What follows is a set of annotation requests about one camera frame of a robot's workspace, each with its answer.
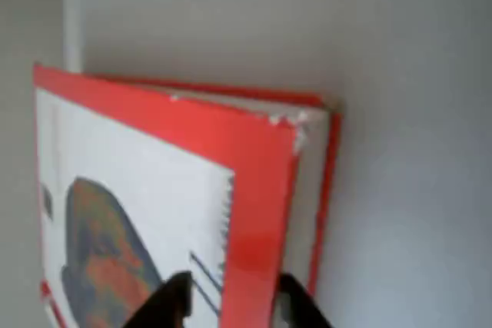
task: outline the black object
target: black object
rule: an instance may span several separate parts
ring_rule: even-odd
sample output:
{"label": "black object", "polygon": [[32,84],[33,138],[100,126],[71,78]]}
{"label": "black object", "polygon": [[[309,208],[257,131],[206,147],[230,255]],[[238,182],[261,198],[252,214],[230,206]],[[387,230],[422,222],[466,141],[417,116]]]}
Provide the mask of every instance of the black object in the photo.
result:
{"label": "black object", "polygon": [[283,273],[278,283],[282,313],[291,328],[333,328],[317,308],[308,292],[291,275]]}
{"label": "black object", "polygon": [[[190,272],[175,274],[151,295],[123,328],[182,328],[192,313]],[[279,297],[285,305],[282,315],[290,328],[333,328],[302,285],[290,274],[280,275]]]}
{"label": "black object", "polygon": [[191,315],[192,284],[190,272],[175,274],[151,295],[124,328],[183,327],[183,319]]}
{"label": "black object", "polygon": [[42,184],[43,207],[49,219],[53,220],[53,200],[48,188]]}

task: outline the book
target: book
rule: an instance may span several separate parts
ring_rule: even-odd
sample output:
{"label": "book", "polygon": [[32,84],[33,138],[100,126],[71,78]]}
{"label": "book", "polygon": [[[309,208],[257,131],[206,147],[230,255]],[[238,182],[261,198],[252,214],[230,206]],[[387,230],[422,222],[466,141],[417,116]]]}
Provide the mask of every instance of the book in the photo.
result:
{"label": "book", "polygon": [[274,325],[314,293],[341,129],[316,94],[34,69],[42,297],[59,326],[123,326],[190,270],[186,327]]}

